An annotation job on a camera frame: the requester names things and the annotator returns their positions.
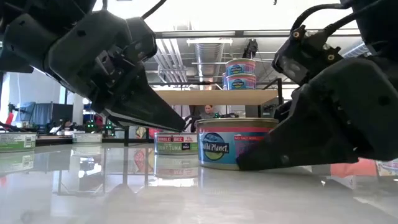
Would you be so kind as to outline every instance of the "stacked tuna cans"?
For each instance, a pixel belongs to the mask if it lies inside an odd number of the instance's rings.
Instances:
[[[226,64],[226,73],[223,74],[225,90],[255,90],[256,89],[256,61],[241,58],[230,60]]]

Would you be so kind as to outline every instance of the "shelf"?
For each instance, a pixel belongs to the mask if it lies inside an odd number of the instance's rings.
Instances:
[[[278,96],[277,90],[158,90],[170,105],[261,105]]]

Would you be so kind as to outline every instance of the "wild planet logo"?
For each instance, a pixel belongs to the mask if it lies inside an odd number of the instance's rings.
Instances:
[[[231,73],[232,74],[242,73],[242,67],[240,65],[232,65]]]
[[[208,133],[202,141],[203,151],[207,158],[212,161],[221,159],[225,154],[229,154],[229,143],[217,133]]]
[[[235,79],[232,82],[232,86],[235,88],[242,88],[243,85],[244,85],[244,82],[241,79]]]

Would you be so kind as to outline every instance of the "ceiling light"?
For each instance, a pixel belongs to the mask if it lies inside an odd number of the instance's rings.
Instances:
[[[232,44],[232,39],[213,39],[213,38],[201,38],[201,39],[188,39],[187,44]]]

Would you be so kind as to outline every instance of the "person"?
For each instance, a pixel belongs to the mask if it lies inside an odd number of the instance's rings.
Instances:
[[[214,118],[215,113],[213,112],[213,105],[205,105],[205,112],[200,116],[202,119]]]

